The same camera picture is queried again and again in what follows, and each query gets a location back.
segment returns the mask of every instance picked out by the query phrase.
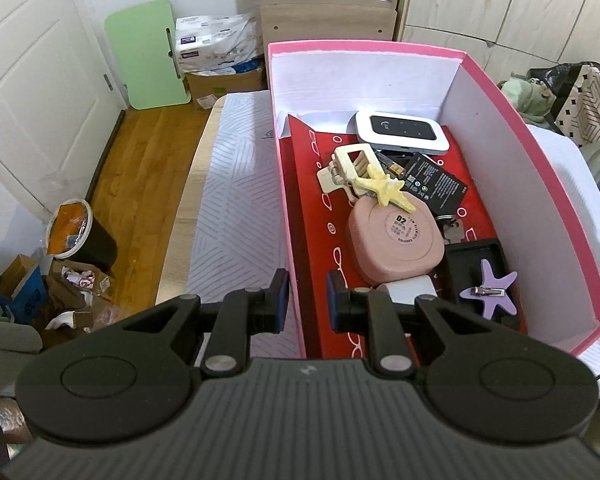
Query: pink compact case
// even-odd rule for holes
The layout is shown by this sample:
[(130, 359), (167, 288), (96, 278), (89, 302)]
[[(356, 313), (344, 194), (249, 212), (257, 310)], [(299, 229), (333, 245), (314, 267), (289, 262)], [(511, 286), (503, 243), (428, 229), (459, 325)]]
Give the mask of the pink compact case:
[(440, 263), (445, 244), (427, 205), (405, 193), (416, 207), (407, 213), (383, 207), (365, 195), (349, 216), (348, 238), (360, 275), (370, 285), (421, 276)]

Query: black battery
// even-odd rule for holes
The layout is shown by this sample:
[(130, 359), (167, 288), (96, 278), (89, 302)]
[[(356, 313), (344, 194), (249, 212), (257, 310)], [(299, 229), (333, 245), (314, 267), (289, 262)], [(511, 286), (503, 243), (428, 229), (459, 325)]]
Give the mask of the black battery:
[(433, 216), (455, 215), (467, 185), (423, 155), (415, 155), (404, 167), (403, 191), (427, 204)]

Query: yellow starfish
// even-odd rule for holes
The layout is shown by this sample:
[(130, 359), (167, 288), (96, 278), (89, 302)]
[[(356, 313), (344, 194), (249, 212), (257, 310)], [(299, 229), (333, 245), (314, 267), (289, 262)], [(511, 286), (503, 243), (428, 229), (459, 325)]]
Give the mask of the yellow starfish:
[(401, 192), (404, 186), (403, 180), (397, 180), (387, 175), (381, 168), (374, 164), (369, 164), (366, 167), (366, 172), (371, 178), (362, 178), (357, 176), (354, 183), (357, 187), (369, 190), (376, 194), (378, 203), (381, 206), (388, 206), (389, 202), (404, 209), (406, 212), (413, 213), (416, 211), (415, 206), (409, 202), (406, 195)]

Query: wooden floor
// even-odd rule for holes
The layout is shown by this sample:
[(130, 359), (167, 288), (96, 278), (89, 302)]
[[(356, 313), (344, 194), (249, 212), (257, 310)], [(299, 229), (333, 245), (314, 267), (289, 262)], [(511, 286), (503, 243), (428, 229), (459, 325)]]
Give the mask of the wooden floor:
[(191, 104), (128, 110), (96, 184), (93, 213), (118, 243), (113, 301), (155, 304), (162, 265), (208, 112)]

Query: red paper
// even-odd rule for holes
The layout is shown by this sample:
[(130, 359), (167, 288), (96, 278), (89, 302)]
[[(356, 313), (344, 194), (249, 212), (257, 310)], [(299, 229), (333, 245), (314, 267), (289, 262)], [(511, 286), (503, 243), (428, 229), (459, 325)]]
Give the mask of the red paper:
[[(358, 138), (314, 132), (292, 116), (288, 120), (291, 136), (280, 140), (280, 150), (307, 357), (359, 358), (363, 355), (362, 338), (331, 330), (326, 292), (327, 271), (333, 269), (342, 273), (348, 287), (368, 286), (357, 272), (347, 244), (347, 222), (353, 204), (344, 190), (323, 194), (316, 177), (337, 146), (355, 144)], [(446, 155), (432, 156), (432, 160), (468, 186), (458, 208), (466, 238), (496, 237), (460, 149), (448, 128), (443, 129), (450, 149)]]

